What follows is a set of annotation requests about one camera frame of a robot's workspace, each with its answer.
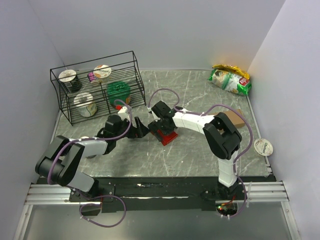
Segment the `red paper box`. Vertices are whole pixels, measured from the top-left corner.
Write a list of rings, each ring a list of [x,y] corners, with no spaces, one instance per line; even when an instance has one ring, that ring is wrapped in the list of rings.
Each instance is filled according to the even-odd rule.
[[[164,135],[160,130],[158,130],[157,133],[160,136],[160,142],[163,146],[168,145],[178,137],[178,134],[175,131],[171,132],[169,135]]]

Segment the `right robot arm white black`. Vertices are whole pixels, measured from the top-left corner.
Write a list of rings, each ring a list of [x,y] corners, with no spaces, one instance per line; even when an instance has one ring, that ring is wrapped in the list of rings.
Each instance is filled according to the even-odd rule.
[[[228,200],[236,194],[239,184],[235,159],[238,156],[242,136],[225,113],[196,115],[182,107],[171,109],[163,101],[149,107],[148,112],[154,118],[148,124],[148,128],[163,146],[178,136],[177,128],[185,128],[203,134],[211,152],[218,159],[217,190],[219,195]]]

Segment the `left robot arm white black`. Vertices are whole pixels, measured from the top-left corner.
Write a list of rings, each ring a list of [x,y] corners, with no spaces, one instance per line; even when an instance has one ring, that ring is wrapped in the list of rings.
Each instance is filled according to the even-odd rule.
[[[71,139],[56,136],[35,165],[35,172],[47,178],[49,184],[70,187],[81,192],[87,201],[94,201],[101,190],[99,181],[78,170],[81,159],[109,154],[117,140],[143,138],[150,130],[138,117],[135,126],[128,119],[110,115],[97,135]]]

